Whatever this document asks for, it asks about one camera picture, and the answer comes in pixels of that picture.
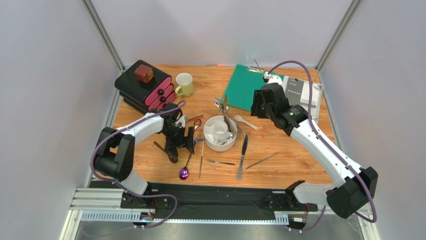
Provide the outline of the iridescent blue purple spoon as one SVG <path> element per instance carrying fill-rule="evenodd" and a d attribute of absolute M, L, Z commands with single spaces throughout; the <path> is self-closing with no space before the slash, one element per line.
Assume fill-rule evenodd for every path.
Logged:
<path fill-rule="evenodd" d="M 187 159 L 186 165 L 179 171 L 179 178 L 183 181 L 189 177 L 188 165 L 191 161 L 192 156 L 193 156 L 193 153 L 190 153 Z"/>

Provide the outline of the gold spoon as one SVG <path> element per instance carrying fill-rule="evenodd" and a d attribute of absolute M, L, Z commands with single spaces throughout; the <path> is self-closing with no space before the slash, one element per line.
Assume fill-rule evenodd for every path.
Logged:
<path fill-rule="evenodd" d="M 227 96 L 227 95 L 225 95 L 225 96 L 224 96 L 224 99 L 223 99 L 222 105 L 223 105 L 224 112 L 227 114 L 227 113 L 228 113 L 228 110 L 229 110 L 229 106 L 228 106 L 228 96 Z M 231 121 L 229 120 L 229 118 L 228 118 L 227 116 L 225 117 L 225 119 L 227 120 L 227 125 L 228 125 L 228 128 L 229 128 L 229 131 L 230 131 L 231 133 L 233 133 L 233 132 L 234 132 L 234 129 L 233 129 L 232 125 L 231 125 Z"/>

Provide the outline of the silver spoon dark handle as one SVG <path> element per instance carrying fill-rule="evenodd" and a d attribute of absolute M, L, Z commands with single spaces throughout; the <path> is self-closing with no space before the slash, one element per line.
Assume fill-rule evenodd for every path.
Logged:
<path fill-rule="evenodd" d="M 215 97 L 214 98 L 214 103 L 215 103 L 215 105 L 219 108 L 219 110 L 222 112 L 222 115 L 223 115 L 223 121 L 225 122 L 225 124 L 227 125 L 227 129 L 228 129 L 228 131 L 231 133 L 232 132 L 232 127 L 231 127 L 231 125 L 230 125 L 230 123 L 229 123 L 229 121 L 228 121 L 228 118 L 226 117 L 226 115 L 225 115 L 225 110 L 224 110 L 224 107 L 223 107 L 223 103 L 222 103 L 222 101 L 220 100 L 220 99 L 218 99 L 217 97 Z"/>

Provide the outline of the silver table knife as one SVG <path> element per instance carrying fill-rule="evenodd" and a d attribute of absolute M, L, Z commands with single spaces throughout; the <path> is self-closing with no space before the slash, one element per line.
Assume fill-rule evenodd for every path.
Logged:
<path fill-rule="evenodd" d="M 237 173 L 235 176 L 237 181 L 240 181 L 243 178 L 243 165 L 244 165 L 245 155 L 246 155 L 246 151 L 248 147 L 248 141 L 249 141 L 249 136 L 245 134 L 242 149 L 241 149 L 241 158 L 239 162 L 239 167 L 237 169 Z"/>

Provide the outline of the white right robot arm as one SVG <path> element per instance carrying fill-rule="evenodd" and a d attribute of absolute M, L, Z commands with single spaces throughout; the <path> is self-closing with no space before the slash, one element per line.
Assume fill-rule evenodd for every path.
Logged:
<path fill-rule="evenodd" d="M 285 190 L 293 202 L 327 206 L 339 217 L 347 219 L 373 199 L 378 182 L 376 170 L 363 168 L 346 156 L 309 119 L 302 106 L 289 104 L 280 84 L 270 83 L 255 90 L 250 114 L 270 119 L 275 127 L 299 142 L 332 180 L 331 184 L 304 180 L 293 183 Z"/>

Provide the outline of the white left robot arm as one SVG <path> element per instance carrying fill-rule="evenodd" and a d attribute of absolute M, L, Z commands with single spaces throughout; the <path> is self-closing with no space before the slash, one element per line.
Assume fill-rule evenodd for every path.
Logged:
<path fill-rule="evenodd" d="M 191 154 L 195 152 L 195 128 L 186 127 L 181 111 L 185 104 L 185 100 L 177 104 L 169 102 L 164 109 L 151 110 L 126 126 L 105 127 L 90 158 L 93 175 L 134 196 L 143 196 L 149 183 L 133 169 L 135 148 L 139 143 L 151 135 L 163 134 L 168 154 L 177 156 L 180 148 L 186 148 Z"/>

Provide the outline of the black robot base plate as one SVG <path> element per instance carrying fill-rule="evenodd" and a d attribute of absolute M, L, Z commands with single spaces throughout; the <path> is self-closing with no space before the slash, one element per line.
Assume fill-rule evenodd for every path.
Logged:
<path fill-rule="evenodd" d="M 152 209 L 156 218 L 172 213 L 183 220 L 274 220 L 275 212 L 316 212 L 318 206 L 296 203 L 282 189 L 150 183 L 148 198 L 123 193 L 123 209 Z"/>

